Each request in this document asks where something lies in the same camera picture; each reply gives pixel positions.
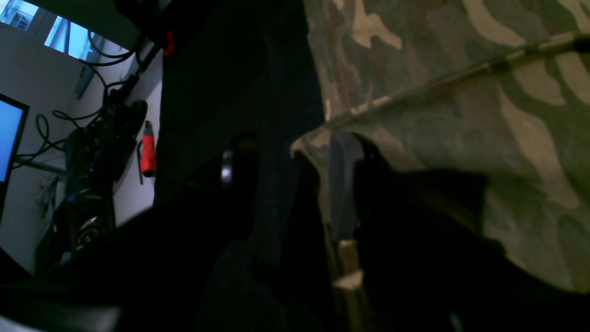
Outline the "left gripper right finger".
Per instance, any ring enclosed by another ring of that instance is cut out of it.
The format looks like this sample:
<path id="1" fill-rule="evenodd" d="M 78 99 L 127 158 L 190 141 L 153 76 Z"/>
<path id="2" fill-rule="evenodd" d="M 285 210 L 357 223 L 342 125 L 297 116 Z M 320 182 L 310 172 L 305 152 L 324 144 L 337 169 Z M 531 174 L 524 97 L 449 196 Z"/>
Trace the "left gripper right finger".
<path id="1" fill-rule="evenodd" d="M 330 137 L 331 237 L 356 243 L 363 286 L 400 332 L 587 332 L 589 296 L 526 273 L 481 235 L 487 178 L 395 172 L 368 139 Z"/>

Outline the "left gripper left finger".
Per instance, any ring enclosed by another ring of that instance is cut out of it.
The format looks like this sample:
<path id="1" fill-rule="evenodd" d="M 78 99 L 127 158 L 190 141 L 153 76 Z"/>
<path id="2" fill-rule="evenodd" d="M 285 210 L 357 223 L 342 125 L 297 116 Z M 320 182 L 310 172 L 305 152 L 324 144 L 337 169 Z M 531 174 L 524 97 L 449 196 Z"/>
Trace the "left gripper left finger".
<path id="1" fill-rule="evenodd" d="M 2 285 L 1 317 L 47 332 L 193 332 L 217 257 L 253 227 L 259 174 L 259 137 L 243 132 L 174 198 L 50 273 Z"/>

